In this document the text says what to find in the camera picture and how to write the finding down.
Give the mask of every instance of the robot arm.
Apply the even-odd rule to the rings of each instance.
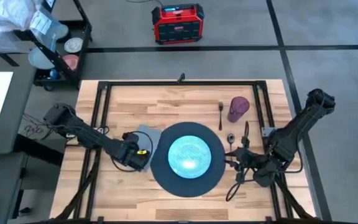
[[[102,147],[112,160],[124,166],[140,171],[149,161],[150,152],[139,149],[139,137],[136,134],[125,133],[122,136],[123,141],[110,139],[84,123],[69,105],[54,105],[45,115],[44,121],[63,136],[74,134],[78,142],[86,148]]]
[[[267,187],[274,182],[277,172],[285,172],[291,164],[298,144],[323,116],[334,111],[335,99],[323,90],[309,92],[305,108],[284,128],[273,130],[267,137],[266,160],[254,172],[255,181]]]
[[[284,128],[275,130],[268,137],[268,145],[272,154],[283,162],[288,163],[294,158],[298,144],[305,134],[323,116],[334,111],[335,99],[323,90],[315,89],[308,94],[305,108],[292,119]]]

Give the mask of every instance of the wooden tabletop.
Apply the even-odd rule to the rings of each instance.
[[[77,115],[90,123],[98,80],[83,81],[76,104]],[[291,113],[281,80],[266,80],[276,127],[291,120]],[[101,107],[104,101],[102,94]],[[249,111],[236,123],[226,119],[231,100],[243,96],[250,102]],[[218,102],[224,103],[223,130],[218,130]],[[140,124],[153,129],[165,129],[175,123],[194,121],[209,127],[220,138],[229,152],[226,137],[233,133],[236,141],[233,149],[241,146],[245,121],[250,124],[250,150],[263,153],[262,138],[251,86],[114,86],[111,90],[107,125],[110,138],[120,138],[122,133],[138,129]],[[56,217],[69,203],[78,188],[85,150],[67,147],[50,216]],[[289,170],[297,170],[297,157]],[[226,166],[219,184],[210,192],[194,198],[181,198],[166,192],[155,181],[151,170],[147,172],[119,172],[109,156],[102,152],[98,174],[92,220],[104,216],[106,221],[119,220],[265,220],[274,218],[272,196],[269,188],[255,182],[243,184],[237,195],[226,202],[229,188],[235,183],[236,172]],[[288,188],[314,215],[313,203],[305,172],[287,174]],[[85,193],[81,217],[85,215]],[[282,195],[279,192],[282,214],[285,214]]]

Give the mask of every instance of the black cable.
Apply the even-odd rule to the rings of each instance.
[[[244,178],[246,177],[246,175],[247,175],[249,169],[250,169],[250,168],[248,167],[248,168],[244,171],[244,173],[243,173]],[[231,186],[231,188],[230,188],[229,191],[227,192],[227,194],[226,194],[226,201],[229,202],[229,201],[236,195],[237,191],[239,190],[239,188],[240,188],[240,186],[241,186],[242,184],[247,183],[247,182],[252,182],[252,181],[255,181],[255,180],[252,179],[252,180],[243,180],[243,181],[240,181],[240,182],[237,181],[233,186]]]
[[[29,124],[23,129],[21,134],[23,134],[27,138],[30,138],[33,134],[42,133],[44,131],[44,129],[42,127],[47,128],[47,125],[44,122],[39,121],[37,118],[35,118],[29,114],[24,113],[22,119],[35,126],[35,127],[33,127],[31,124]],[[37,141],[45,140],[47,137],[49,137],[52,134],[52,132],[53,132],[53,130],[49,129],[48,132],[46,133],[46,135],[44,135],[42,138],[34,139],[34,140],[37,140]]]
[[[103,134],[107,135],[110,132],[110,128],[108,126],[102,126],[98,128],[98,131],[103,128]]]
[[[153,155],[153,148],[154,148],[152,138],[147,133],[145,133],[143,131],[131,131],[131,132],[129,132],[129,134],[134,134],[134,133],[141,133],[141,134],[144,134],[144,135],[146,135],[148,137],[148,139],[150,140],[151,147],[152,147],[151,150],[150,150],[150,157],[151,157]],[[114,160],[112,160],[112,163],[117,168],[117,170],[119,170],[121,172],[135,172],[136,171],[135,169],[133,169],[133,170],[122,169],[122,168],[118,167],[118,165],[116,164],[116,161],[114,161]]]
[[[130,3],[145,3],[145,2],[149,2],[149,1],[157,1],[158,3],[160,3],[161,7],[164,7],[164,5],[161,3],[160,0],[143,0],[143,1],[125,0],[125,1],[130,2]]]
[[[296,137],[296,151],[298,151],[298,154],[299,154],[299,160],[301,162],[301,167],[296,171],[284,171],[282,173],[284,173],[284,174],[299,174],[300,172],[302,172],[302,170],[303,170],[303,159],[302,159],[301,150],[299,148],[298,136]]]

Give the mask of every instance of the red power station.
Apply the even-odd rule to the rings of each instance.
[[[152,14],[159,44],[194,42],[202,37],[204,10],[199,4],[156,7]]]

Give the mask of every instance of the blue circular pattern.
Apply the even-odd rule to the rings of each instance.
[[[203,175],[211,165],[211,150],[199,137],[183,136],[170,146],[168,162],[180,177],[194,179]]]

